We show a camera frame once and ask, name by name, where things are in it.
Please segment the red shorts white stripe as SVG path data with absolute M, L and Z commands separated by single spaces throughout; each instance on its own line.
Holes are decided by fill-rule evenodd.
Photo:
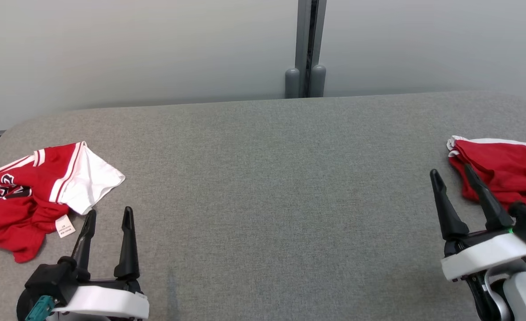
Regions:
M 461 176 L 464 198 L 478 202 L 464 170 L 469 164 L 504 209 L 508 210 L 516 202 L 526 205 L 526 142 L 451 136 L 447 148 L 448 160 Z

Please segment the red basketball jersey white sleeves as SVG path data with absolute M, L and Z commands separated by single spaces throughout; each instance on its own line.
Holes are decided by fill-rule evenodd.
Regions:
M 124 180 L 84 141 L 43 148 L 0 167 L 0 249 L 17 263 L 34 259 L 47 234 L 75 232 L 69 215 L 88 214 Z

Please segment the grey metal wall post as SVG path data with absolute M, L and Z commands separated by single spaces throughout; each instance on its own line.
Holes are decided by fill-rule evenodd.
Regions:
M 299 98 L 308 97 L 312 67 L 319 62 L 327 0 L 298 0 L 295 67 L 300 71 Z

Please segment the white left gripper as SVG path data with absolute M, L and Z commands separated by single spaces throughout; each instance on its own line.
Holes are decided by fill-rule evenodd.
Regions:
M 90 210 L 79 232 L 72 258 L 77 262 L 77 279 L 90 280 L 89 259 L 91 240 L 95 233 L 97 213 Z M 126 206 L 122 220 L 120 259 L 114 277 L 122 280 L 96 280 L 72 283 L 65 287 L 62 303 L 51 311 L 53 320 L 147 320 L 150 303 L 140 282 L 140 262 L 137 252 L 136 226 L 133 209 Z

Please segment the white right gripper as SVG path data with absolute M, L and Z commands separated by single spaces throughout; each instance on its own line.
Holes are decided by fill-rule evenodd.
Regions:
M 486 218 L 487 231 L 509 230 L 513 220 L 497 197 L 473 170 L 470 164 L 464 165 L 465 176 L 471 189 L 475 191 Z M 442 238 L 451 241 L 469 234 L 469 228 L 454 209 L 447 195 L 447 188 L 436 169 L 430 171 L 436 210 Z M 508 233 L 495 236 L 441 260 L 444 276 L 448 281 L 463 276 L 495 268 L 526 256 L 526 242 L 517 235 Z

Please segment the grey cylindrical post bumper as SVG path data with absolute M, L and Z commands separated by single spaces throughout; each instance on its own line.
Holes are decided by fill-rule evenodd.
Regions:
M 324 95 L 326 80 L 326 67 L 315 65 L 311 69 L 310 80 L 308 82 L 308 97 L 321 98 Z
M 297 68 L 288 69 L 285 72 L 285 99 L 299 98 L 300 71 Z

